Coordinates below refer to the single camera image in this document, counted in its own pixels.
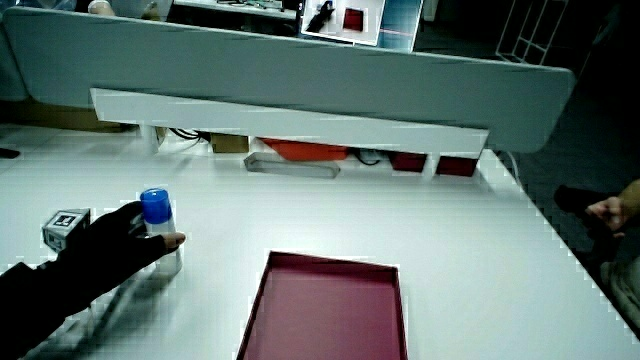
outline red box lid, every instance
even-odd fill
[[[395,267],[271,252],[238,360],[406,360]]]

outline person's hand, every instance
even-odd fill
[[[186,240],[182,233],[145,236],[142,204],[131,202],[91,224],[73,247],[58,254],[53,267],[59,284],[74,301],[68,314],[123,283]]]
[[[589,205],[586,213],[601,221],[613,233],[615,238],[624,237],[624,232],[619,231],[629,220],[625,215],[622,200],[617,196],[612,196],[606,200]]]

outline clear plastic container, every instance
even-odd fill
[[[169,193],[164,189],[153,188],[140,194],[142,216],[149,236],[173,233],[176,231],[171,212]],[[173,276],[182,269],[182,251],[180,247],[170,250],[168,254],[156,261],[156,271]]]

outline red container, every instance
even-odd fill
[[[280,156],[289,161],[344,160],[349,155],[347,146],[312,144],[298,141],[260,138]]]
[[[441,156],[436,168],[436,174],[471,177],[476,171],[477,164],[478,159]]]
[[[238,360],[406,360],[395,267],[271,252]]]
[[[427,155],[392,152],[389,153],[389,160],[393,170],[422,172]]]

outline black sleeve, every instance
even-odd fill
[[[0,275],[3,336],[0,358],[17,359],[54,332],[67,316],[49,306],[55,293],[41,270],[19,263]]]
[[[0,336],[0,359],[24,356],[67,316],[84,310],[166,253],[162,236],[126,240],[127,246],[114,250],[104,246],[65,249],[56,261],[35,270],[19,263],[0,275],[0,324],[4,334]]]
[[[89,12],[89,3],[91,0],[77,0],[76,12]]]

